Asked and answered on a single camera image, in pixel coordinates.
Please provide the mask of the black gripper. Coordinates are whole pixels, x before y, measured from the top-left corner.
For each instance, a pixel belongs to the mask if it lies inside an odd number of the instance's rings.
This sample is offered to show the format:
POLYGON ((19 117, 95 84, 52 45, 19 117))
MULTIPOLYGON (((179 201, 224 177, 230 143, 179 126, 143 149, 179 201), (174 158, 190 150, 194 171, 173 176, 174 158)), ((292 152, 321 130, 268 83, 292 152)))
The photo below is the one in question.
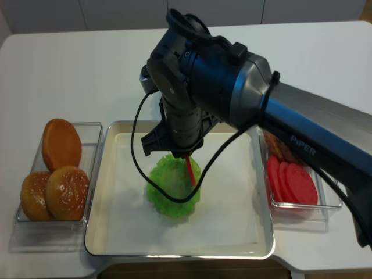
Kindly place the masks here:
POLYGON ((171 152, 174 158, 186 158, 203 147, 203 138, 220 120, 195 107, 179 110, 164 98, 160 103, 161 121, 141 138, 145 156, 152 152, 171 152))

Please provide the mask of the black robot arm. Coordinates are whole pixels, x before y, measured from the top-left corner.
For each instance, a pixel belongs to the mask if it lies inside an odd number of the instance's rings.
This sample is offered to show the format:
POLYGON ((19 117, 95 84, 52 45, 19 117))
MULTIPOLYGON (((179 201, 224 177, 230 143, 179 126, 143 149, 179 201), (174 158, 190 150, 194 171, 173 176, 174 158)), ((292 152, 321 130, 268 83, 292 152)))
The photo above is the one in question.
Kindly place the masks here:
POLYGON ((371 245, 371 116, 280 81, 267 60, 240 43, 214 37, 192 14, 170 9, 169 28, 140 80, 162 95, 160 123, 142 138, 144 154, 185 158, 224 122, 243 134, 259 126, 299 155, 339 197, 354 219, 360 246, 371 245))

